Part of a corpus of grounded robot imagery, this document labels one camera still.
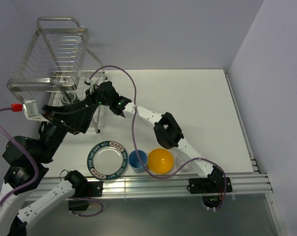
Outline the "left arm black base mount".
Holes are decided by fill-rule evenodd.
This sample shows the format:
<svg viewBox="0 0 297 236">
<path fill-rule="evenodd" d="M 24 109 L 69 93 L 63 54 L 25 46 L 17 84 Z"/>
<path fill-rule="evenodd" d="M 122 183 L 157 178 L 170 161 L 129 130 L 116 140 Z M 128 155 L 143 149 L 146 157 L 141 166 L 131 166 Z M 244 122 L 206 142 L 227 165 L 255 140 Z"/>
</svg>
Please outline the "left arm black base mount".
<svg viewBox="0 0 297 236">
<path fill-rule="evenodd" d="M 104 204 L 95 199 L 95 197 L 101 197 L 102 192 L 102 181 L 88 181 L 82 190 L 75 190 L 74 196 L 69 198 L 67 203 L 69 214 L 84 218 L 94 217 L 101 214 L 104 210 Z M 91 214 L 81 213 L 81 211 L 86 211 L 91 203 L 99 205 L 99 210 Z"/>
</svg>

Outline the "dark grey mug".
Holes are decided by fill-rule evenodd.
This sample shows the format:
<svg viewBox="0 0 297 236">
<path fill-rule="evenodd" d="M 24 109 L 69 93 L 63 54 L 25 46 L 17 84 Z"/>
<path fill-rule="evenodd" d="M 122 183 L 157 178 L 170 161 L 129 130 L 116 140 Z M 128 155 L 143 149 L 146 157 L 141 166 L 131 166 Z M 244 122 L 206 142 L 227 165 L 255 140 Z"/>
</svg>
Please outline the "dark grey mug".
<svg viewBox="0 0 297 236">
<path fill-rule="evenodd" d="M 62 94 L 60 100 L 61 100 L 62 105 L 67 105 L 67 104 L 72 104 L 72 103 L 79 102 L 77 94 L 74 93 L 73 91 L 68 91 L 67 96 Z"/>
</svg>

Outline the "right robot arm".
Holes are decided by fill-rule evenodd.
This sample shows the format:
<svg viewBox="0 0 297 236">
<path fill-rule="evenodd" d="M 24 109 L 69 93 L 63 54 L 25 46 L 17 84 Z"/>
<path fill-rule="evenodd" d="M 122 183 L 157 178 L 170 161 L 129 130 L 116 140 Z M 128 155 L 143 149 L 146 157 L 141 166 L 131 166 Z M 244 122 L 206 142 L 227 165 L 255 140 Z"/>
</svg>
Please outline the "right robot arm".
<svg viewBox="0 0 297 236">
<path fill-rule="evenodd" d="M 120 96 L 112 82 L 103 82 L 93 90 L 86 90 L 85 99 L 78 104 L 79 108 L 93 111 L 100 105 L 107 106 L 117 116 L 130 117 L 134 123 L 137 118 L 146 121 L 153 127 L 157 142 L 165 149 L 171 149 L 186 158 L 185 164 L 194 164 L 200 176 L 197 184 L 191 184 L 191 193 L 223 193 L 227 191 L 227 177 L 222 168 L 198 153 L 184 137 L 182 129 L 169 112 L 155 113 L 136 104 L 124 96 Z"/>
</svg>

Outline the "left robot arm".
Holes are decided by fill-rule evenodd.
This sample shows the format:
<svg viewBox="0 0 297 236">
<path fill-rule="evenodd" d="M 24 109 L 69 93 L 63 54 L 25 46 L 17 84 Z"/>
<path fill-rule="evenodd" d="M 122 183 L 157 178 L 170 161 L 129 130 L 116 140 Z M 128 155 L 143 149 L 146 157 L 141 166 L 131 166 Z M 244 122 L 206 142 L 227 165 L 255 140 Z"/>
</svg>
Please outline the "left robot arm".
<svg viewBox="0 0 297 236">
<path fill-rule="evenodd" d="M 23 111 L 27 119 L 41 122 L 38 139 L 12 137 L 0 125 L 0 132 L 9 140 L 2 156 L 10 166 L 0 192 L 0 236 L 25 236 L 33 223 L 65 199 L 89 201 L 85 197 L 87 179 L 73 170 L 39 200 L 22 207 L 47 174 L 49 169 L 44 164 L 52 162 L 66 134 L 85 133 L 96 108 L 97 105 L 86 101 L 61 107 L 45 105 L 42 115 L 36 101 L 26 99 L 22 104 L 0 109 L 0 112 Z"/>
</svg>

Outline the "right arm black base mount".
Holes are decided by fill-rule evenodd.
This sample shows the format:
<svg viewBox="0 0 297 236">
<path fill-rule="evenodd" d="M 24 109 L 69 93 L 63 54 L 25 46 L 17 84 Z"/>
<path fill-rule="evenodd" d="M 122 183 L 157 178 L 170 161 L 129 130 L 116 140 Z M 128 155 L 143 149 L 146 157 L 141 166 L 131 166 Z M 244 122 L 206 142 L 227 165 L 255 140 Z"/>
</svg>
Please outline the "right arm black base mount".
<svg viewBox="0 0 297 236">
<path fill-rule="evenodd" d="M 229 177 L 216 180 L 210 178 L 190 178 L 187 191 L 190 194 L 201 194 L 203 204 L 210 210 L 222 207 L 227 193 L 232 193 L 233 188 Z"/>
</svg>

